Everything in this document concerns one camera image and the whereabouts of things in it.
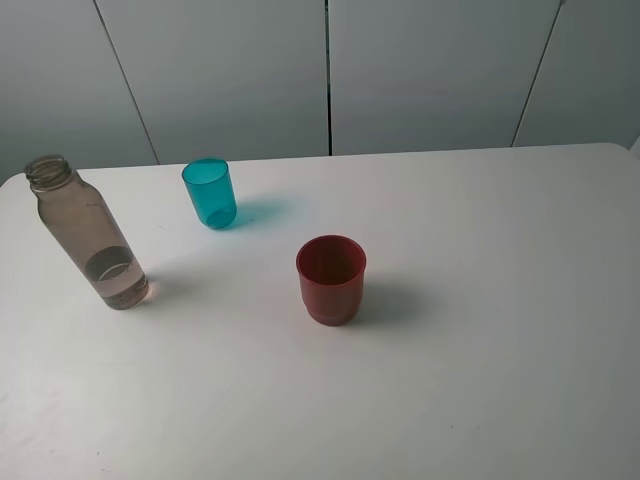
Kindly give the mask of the red plastic cup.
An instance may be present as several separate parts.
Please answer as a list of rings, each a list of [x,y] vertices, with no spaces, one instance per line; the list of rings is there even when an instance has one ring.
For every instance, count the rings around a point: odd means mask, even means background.
[[[366,266],[363,248],[348,237],[323,235],[305,243],[296,269],[311,318],[331,327],[351,321],[362,301]]]

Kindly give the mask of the clear brownish plastic bottle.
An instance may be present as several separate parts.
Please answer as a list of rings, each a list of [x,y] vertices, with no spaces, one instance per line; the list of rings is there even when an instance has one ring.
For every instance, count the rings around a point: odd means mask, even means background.
[[[107,306],[126,310],[149,282],[104,198],[60,155],[25,166],[40,220]]]

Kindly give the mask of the teal translucent plastic cup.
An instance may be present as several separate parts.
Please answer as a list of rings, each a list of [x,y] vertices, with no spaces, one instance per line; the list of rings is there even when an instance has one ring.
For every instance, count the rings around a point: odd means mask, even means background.
[[[229,165],[217,158],[189,163],[181,174],[196,215],[212,229],[224,229],[237,215]]]

